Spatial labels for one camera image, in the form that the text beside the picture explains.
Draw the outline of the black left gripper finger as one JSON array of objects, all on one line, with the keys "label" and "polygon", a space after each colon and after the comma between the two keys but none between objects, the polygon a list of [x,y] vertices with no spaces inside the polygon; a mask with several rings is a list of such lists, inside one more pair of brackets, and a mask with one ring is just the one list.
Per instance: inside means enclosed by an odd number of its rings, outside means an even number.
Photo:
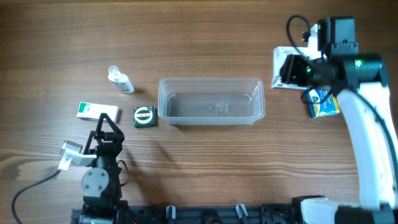
[{"label": "black left gripper finger", "polygon": [[104,118],[106,122],[109,124],[110,128],[113,130],[114,134],[117,135],[124,135],[124,133],[119,129],[119,127],[116,125],[116,123],[109,117],[107,113],[104,114]]},{"label": "black left gripper finger", "polygon": [[95,134],[100,134],[101,133],[101,128],[103,125],[103,120],[106,118],[106,113],[101,113],[99,118],[98,118],[98,123],[96,125],[95,129]]}]

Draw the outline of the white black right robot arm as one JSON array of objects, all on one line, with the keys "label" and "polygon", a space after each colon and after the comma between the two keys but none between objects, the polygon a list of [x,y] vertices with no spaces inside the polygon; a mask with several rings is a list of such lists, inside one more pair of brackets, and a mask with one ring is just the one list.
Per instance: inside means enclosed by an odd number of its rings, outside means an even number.
[{"label": "white black right robot arm", "polygon": [[308,47],[274,50],[275,88],[303,90],[302,101],[326,90],[342,112],[354,149],[359,177],[359,202],[336,202],[323,195],[295,197],[292,223],[396,223],[397,135],[390,108],[389,77],[378,54],[362,54],[352,17],[329,17],[307,26]]}]

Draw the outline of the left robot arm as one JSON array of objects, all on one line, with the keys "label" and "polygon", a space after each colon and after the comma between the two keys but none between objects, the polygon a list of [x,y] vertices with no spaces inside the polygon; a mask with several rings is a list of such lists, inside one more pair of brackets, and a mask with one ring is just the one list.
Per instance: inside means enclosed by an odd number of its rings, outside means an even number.
[{"label": "left robot arm", "polygon": [[93,156],[89,169],[82,177],[83,207],[78,223],[130,223],[128,202],[122,200],[122,184],[117,156],[123,149],[124,134],[106,113],[90,132],[83,154]]}]

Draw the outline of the blue yellow cough drops bag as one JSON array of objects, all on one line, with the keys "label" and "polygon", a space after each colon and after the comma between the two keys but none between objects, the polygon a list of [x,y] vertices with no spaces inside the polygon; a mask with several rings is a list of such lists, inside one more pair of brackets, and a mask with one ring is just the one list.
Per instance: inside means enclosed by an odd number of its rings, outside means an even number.
[{"label": "blue yellow cough drops bag", "polygon": [[309,104],[312,118],[333,116],[340,113],[337,100],[330,91],[307,89],[304,102]]}]

